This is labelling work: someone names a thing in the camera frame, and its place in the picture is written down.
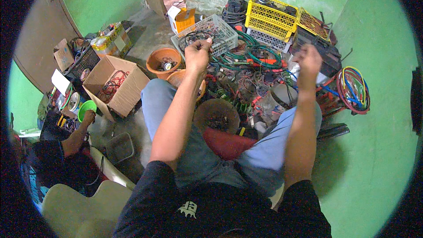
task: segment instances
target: green bowl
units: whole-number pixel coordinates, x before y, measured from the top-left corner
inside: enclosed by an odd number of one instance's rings
[[[80,123],[82,122],[82,120],[84,120],[84,115],[87,110],[92,110],[94,112],[97,111],[97,105],[94,101],[88,100],[81,105],[78,111],[78,120],[80,121]]]

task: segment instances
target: man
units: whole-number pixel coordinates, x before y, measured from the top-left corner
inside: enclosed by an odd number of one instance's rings
[[[102,178],[89,157],[90,145],[84,141],[95,116],[88,110],[79,128],[68,139],[39,141],[19,155],[21,176],[40,212],[47,191],[55,184],[65,184],[87,197],[97,191]],[[18,144],[15,149],[23,150]]]
[[[185,49],[186,76],[177,91],[160,79],[142,91],[151,157],[114,237],[329,237],[310,181],[321,123],[321,113],[315,114],[322,63],[317,50],[308,45],[295,57],[301,66],[298,105],[236,161],[222,161],[192,126],[211,41]],[[267,197],[283,179],[276,212]]]

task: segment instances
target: white plastic crate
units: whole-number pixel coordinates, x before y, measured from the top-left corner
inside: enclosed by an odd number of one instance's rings
[[[289,39],[289,41],[286,43],[283,40],[279,40],[275,37],[272,37],[270,35],[267,35],[266,33],[259,32],[255,29],[248,28],[247,34],[254,38],[254,40],[269,45],[273,49],[280,50],[283,53],[287,53],[289,50],[289,47],[292,44],[292,38]]]
[[[211,46],[212,55],[214,57],[224,54],[228,50],[233,49],[238,45],[238,33],[236,33],[236,31],[232,29],[226,22],[224,22],[218,15],[213,14],[210,17],[197,22],[191,27],[184,29],[182,32],[171,37],[173,45],[175,45],[176,49],[179,51],[184,60],[185,56],[178,45],[179,39],[190,32],[200,30],[209,30],[214,34],[214,39],[222,39],[226,42],[226,44],[220,43],[218,41],[213,42]]]

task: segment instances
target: light blue jeans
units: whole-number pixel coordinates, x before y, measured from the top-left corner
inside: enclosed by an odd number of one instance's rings
[[[167,109],[172,103],[176,89],[167,81],[153,79],[141,92],[145,124],[151,140]],[[176,169],[179,188],[195,186],[202,182],[221,182],[246,188],[252,183],[257,191],[272,197],[283,184],[285,144],[291,128],[296,107],[281,114],[277,126],[265,138],[259,140],[236,160],[224,161],[207,146],[199,130],[193,125],[187,147]],[[321,125],[321,111],[316,103],[316,131]],[[234,168],[238,162],[247,178]]]

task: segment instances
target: black plastic basket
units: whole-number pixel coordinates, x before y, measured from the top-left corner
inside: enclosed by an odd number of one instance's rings
[[[68,79],[79,79],[85,69],[92,70],[100,61],[94,49],[89,46],[81,55],[81,57],[71,67],[63,73]]]

